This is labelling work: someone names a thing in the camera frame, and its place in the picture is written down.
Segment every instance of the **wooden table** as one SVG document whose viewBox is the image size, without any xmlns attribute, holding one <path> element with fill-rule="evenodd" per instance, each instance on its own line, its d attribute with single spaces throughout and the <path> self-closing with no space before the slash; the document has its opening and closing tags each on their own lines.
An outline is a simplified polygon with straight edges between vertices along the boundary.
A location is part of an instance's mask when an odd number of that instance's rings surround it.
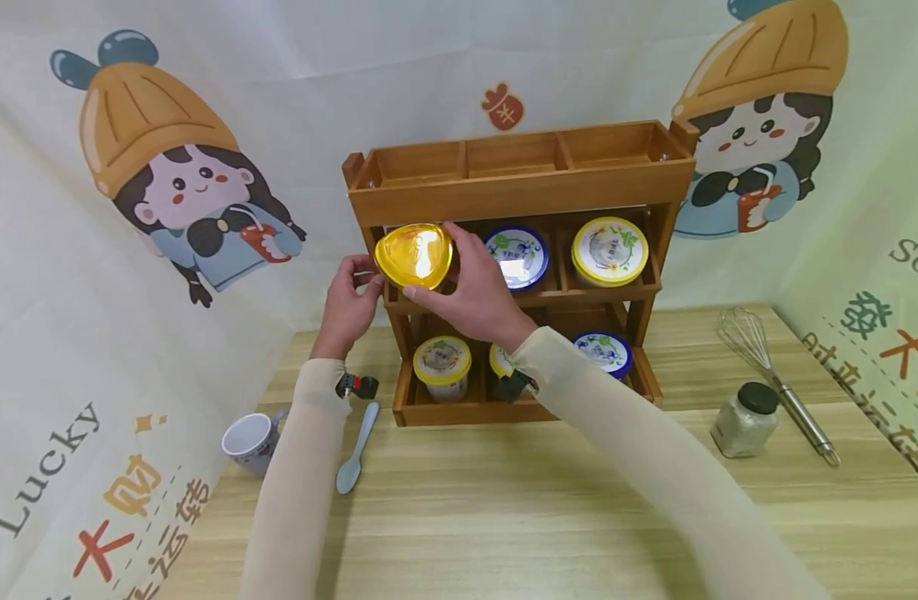
<svg viewBox="0 0 918 600">
<path fill-rule="evenodd" d="M 918 476 L 780 319 L 756 310 L 777 370 L 811 406 L 843 467 L 827 467 L 785 415 L 766 455 L 717 453 L 709 428 L 718 406 L 755 375 L 712 333 L 716 309 L 655 314 L 646 346 L 663 409 L 728 465 L 836 598 L 918 598 Z M 290 402 L 313 339 L 295 336 L 261 410 Z M 350 371 L 383 382 L 384 409 L 358 486 L 334 499 L 318 598 L 705 598 L 677 534 L 574 430 L 397 428 L 389 410 L 397 361 L 388 329 L 371 331 L 349 359 Z M 345 457 L 364 402 L 354 408 Z M 258 485 L 230 465 L 160 598 L 236 598 Z"/>
</svg>

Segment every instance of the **whisk handle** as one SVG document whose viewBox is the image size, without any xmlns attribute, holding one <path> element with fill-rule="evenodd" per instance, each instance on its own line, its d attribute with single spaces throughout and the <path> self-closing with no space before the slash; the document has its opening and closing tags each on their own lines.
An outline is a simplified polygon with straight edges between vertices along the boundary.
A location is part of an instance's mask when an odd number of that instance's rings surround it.
<svg viewBox="0 0 918 600">
<path fill-rule="evenodd" d="M 792 387 L 782 383 L 779 378 L 776 378 L 775 384 L 779 387 L 779 397 L 782 400 L 782 404 L 785 405 L 785 409 L 789 416 L 792 417 L 795 425 L 799 426 L 799 429 L 808 438 L 809 443 L 823 456 L 826 462 L 832 467 L 838 467 L 840 459 L 835 448 L 832 447 L 832 441 L 825 435 L 825 431 L 821 430 L 819 423 L 812 417 L 809 409 L 805 408 L 805 404 L 798 394 L 792 390 Z"/>
</svg>

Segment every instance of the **white mug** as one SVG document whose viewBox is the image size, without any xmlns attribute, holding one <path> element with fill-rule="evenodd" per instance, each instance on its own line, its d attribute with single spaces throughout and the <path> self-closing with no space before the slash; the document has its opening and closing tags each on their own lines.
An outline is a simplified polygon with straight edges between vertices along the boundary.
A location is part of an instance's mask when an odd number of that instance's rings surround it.
<svg viewBox="0 0 918 600">
<path fill-rule="evenodd" d="M 221 437 L 221 450 L 240 467 L 263 478 L 278 444 L 278 423 L 286 415 L 287 408 L 276 412 L 274 417 L 262 412 L 245 415 L 225 430 Z"/>
</svg>

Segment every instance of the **plastic spoon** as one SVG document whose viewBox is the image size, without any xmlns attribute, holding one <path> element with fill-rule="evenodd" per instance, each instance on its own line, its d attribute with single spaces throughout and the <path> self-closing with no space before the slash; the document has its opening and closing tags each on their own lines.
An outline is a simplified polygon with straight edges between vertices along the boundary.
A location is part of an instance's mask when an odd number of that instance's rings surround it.
<svg viewBox="0 0 918 600">
<path fill-rule="evenodd" d="M 346 494 L 355 487 L 355 482 L 359 480 L 359 474 L 362 473 L 362 451 L 365 448 L 365 441 L 369 440 L 369 434 L 372 431 L 372 425 L 375 424 L 375 418 L 379 415 L 379 404 L 370 402 L 365 407 L 365 415 L 362 417 L 362 428 L 359 429 L 359 440 L 355 443 L 355 450 L 352 451 L 352 458 L 345 461 L 345 464 L 339 469 L 336 475 L 336 488 L 340 494 Z"/>
</svg>

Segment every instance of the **mug handle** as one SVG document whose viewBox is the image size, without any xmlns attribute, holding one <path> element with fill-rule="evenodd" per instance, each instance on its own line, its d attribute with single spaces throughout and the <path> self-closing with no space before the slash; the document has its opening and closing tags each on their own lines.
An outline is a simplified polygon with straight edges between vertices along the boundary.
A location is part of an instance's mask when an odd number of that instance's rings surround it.
<svg viewBox="0 0 918 600">
<path fill-rule="evenodd" d="M 278 423 L 282 421 L 282 418 L 284 418 L 284 416 L 288 415 L 288 410 L 289 409 L 287 408 L 283 408 L 279 412 L 275 413 L 275 416 L 273 417 L 273 429 L 276 429 L 276 430 L 278 429 Z"/>
</svg>

